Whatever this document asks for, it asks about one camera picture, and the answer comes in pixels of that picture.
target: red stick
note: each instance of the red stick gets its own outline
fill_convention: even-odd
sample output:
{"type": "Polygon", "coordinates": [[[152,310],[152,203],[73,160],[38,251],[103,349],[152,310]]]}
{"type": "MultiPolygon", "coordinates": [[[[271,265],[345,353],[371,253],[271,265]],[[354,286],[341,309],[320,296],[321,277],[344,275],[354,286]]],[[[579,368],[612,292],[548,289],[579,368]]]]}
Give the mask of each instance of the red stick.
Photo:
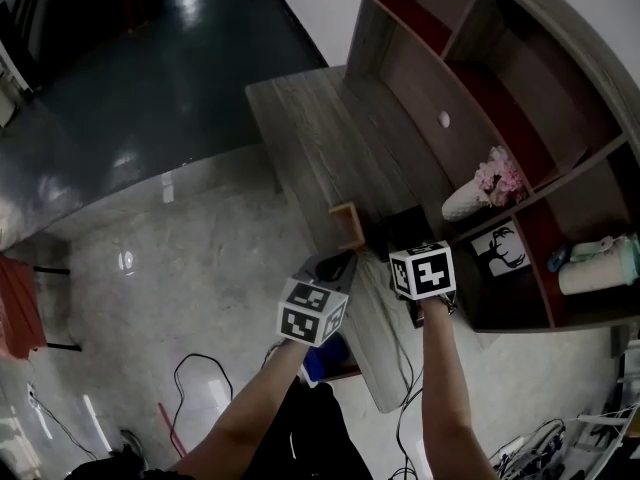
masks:
{"type": "MultiPolygon", "coordinates": [[[[169,429],[169,435],[171,435],[171,420],[167,415],[167,411],[165,411],[164,405],[162,405],[161,402],[158,402],[158,407],[160,408],[160,414],[162,415],[162,419],[164,420],[165,424],[167,425],[167,428],[169,429]]],[[[187,450],[185,450],[184,446],[182,446],[182,441],[180,441],[180,438],[178,437],[178,433],[175,430],[173,431],[173,436],[171,441],[173,442],[173,444],[176,445],[176,448],[178,448],[179,450],[178,454],[180,455],[180,458],[184,457],[187,454],[187,450]]]]}

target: pink flowers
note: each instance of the pink flowers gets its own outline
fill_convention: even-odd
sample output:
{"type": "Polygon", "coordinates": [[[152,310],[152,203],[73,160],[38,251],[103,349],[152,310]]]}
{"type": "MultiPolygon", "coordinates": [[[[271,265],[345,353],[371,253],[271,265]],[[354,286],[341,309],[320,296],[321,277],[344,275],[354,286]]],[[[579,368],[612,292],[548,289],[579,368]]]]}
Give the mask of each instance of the pink flowers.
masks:
{"type": "Polygon", "coordinates": [[[490,206],[506,206],[526,197],[522,179],[502,146],[491,148],[489,161],[481,163],[474,177],[480,200],[490,206]]]}

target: tiled floor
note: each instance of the tiled floor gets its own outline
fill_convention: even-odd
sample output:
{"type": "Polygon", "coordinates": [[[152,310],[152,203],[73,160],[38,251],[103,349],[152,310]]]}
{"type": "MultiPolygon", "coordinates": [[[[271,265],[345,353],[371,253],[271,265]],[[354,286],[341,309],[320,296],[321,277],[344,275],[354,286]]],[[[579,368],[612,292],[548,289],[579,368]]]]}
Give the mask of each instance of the tiled floor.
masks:
{"type": "Polygon", "coordinates": [[[133,183],[259,142],[245,86],[320,65],[279,0],[165,0],[0,130],[0,250],[133,183]]]}
{"type": "MultiPolygon", "coordinates": [[[[275,339],[275,301],[283,279],[308,250],[261,148],[226,153],[215,162],[225,174],[211,176],[209,190],[191,190],[185,197],[176,190],[173,203],[124,212],[124,218],[71,242],[70,306],[58,305],[53,314],[42,310],[48,329],[64,320],[51,331],[56,338],[64,339],[59,329],[68,329],[83,353],[40,350],[29,362],[0,363],[6,398],[0,418],[20,422],[22,432],[13,435],[33,445],[44,478],[61,478],[87,457],[52,421],[53,439],[46,437],[27,404],[27,381],[97,455],[104,457],[106,448],[84,395],[112,446],[119,445],[117,429],[130,428],[151,465],[163,468],[177,456],[157,404],[174,414],[179,399],[172,374],[178,362],[190,352],[214,356],[236,390],[259,369],[275,339]]],[[[161,183],[156,189],[163,190],[161,183]]],[[[71,227],[78,233],[77,223],[71,227]]],[[[574,416],[601,400],[612,383],[606,329],[487,339],[470,331],[459,314],[454,317],[474,424],[488,453],[550,417],[574,416]]],[[[181,379],[187,396],[177,431],[189,449],[219,414],[213,391],[222,377],[214,364],[196,358],[181,369],[181,379]]],[[[395,444],[398,412],[380,414],[360,377],[337,381],[335,392],[374,478],[388,478],[403,463],[395,444]]],[[[419,411],[418,399],[405,413],[402,436],[421,473],[419,411]]],[[[2,436],[0,427],[0,441],[10,442],[2,436]]]]}

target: blue object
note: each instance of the blue object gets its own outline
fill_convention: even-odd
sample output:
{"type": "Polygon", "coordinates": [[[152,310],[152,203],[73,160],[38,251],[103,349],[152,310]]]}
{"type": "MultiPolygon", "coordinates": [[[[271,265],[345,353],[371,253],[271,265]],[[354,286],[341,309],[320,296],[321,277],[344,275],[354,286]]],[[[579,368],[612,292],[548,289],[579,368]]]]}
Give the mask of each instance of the blue object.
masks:
{"type": "Polygon", "coordinates": [[[549,272],[558,272],[560,267],[569,260],[570,252],[569,246],[567,244],[563,244],[547,261],[547,270],[549,272]]]}
{"type": "Polygon", "coordinates": [[[349,348],[339,333],[335,333],[321,347],[310,348],[304,358],[304,368],[309,378],[316,382],[325,379],[340,363],[349,358],[349,348]]]}

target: forearm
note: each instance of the forearm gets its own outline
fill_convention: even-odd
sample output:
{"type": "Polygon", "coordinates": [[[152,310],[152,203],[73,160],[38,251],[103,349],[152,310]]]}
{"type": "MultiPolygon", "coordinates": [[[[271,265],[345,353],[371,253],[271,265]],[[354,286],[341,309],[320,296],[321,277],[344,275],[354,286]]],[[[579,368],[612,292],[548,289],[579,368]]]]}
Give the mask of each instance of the forearm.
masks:
{"type": "Polygon", "coordinates": [[[242,477],[273,422],[308,346],[288,341],[222,413],[209,435],[173,471],[194,480],[242,477]]]}
{"type": "Polygon", "coordinates": [[[438,299],[424,312],[422,418],[425,451],[436,480],[495,480],[471,428],[469,392],[448,308],[438,299]]]}
{"type": "Polygon", "coordinates": [[[439,299],[421,302],[424,312],[422,410],[429,428],[450,432],[471,426],[469,393],[453,337],[448,308],[439,299]]]}
{"type": "Polygon", "coordinates": [[[309,347],[287,341],[247,384],[214,426],[244,441],[260,443],[304,361],[309,347]]]}

